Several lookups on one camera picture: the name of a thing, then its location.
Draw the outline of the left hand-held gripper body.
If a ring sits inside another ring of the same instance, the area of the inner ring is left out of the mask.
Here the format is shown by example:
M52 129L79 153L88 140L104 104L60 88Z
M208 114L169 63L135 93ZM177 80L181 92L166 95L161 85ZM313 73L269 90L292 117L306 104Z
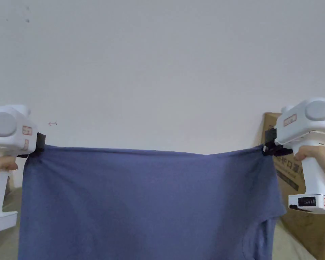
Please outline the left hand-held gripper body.
M30 118L30 109L25 105L0 106L0 157L30 154L45 147L46 136L39 133ZM17 223L17 212L3 211L9 172L0 171L0 231L12 228Z

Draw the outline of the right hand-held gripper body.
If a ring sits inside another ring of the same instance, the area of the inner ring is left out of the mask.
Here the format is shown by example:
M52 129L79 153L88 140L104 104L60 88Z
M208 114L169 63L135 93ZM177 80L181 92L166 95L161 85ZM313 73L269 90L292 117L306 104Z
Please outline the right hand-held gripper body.
M325 147L325 99L307 99L283 107L276 125L265 132L264 144L282 145L284 155L301 146ZM315 158L302 160L304 193L290 195L288 205L299 211L325 211L325 173Z

